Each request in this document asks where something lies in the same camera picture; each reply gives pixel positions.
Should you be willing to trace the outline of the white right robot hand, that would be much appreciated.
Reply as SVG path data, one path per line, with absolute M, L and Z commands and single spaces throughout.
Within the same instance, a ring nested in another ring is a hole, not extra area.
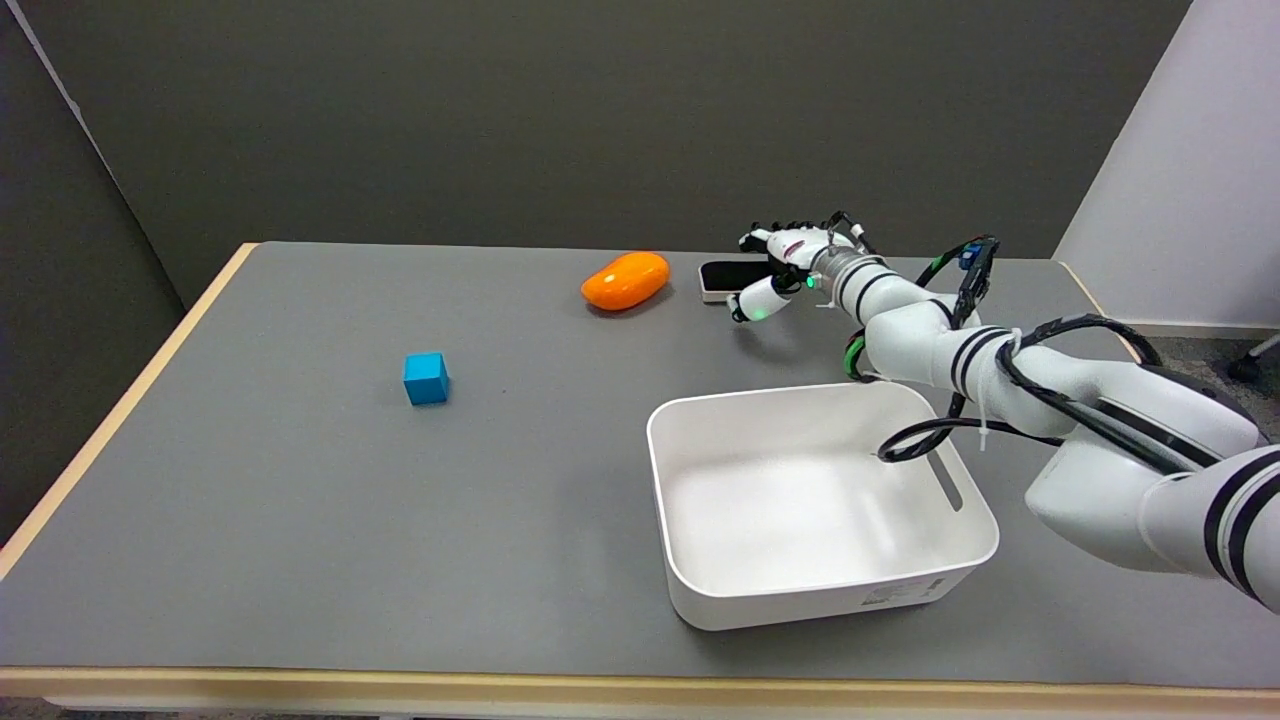
M 739 250 L 764 256 L 769 275 L 727 297 L 731 318 L 748 323 L 774 315 L 800 290 L 814 286 L 810 272 L 820 255 L 856 246 L 856 231 L 845 234 L 831 222 L 754 223 L 739 238 Z

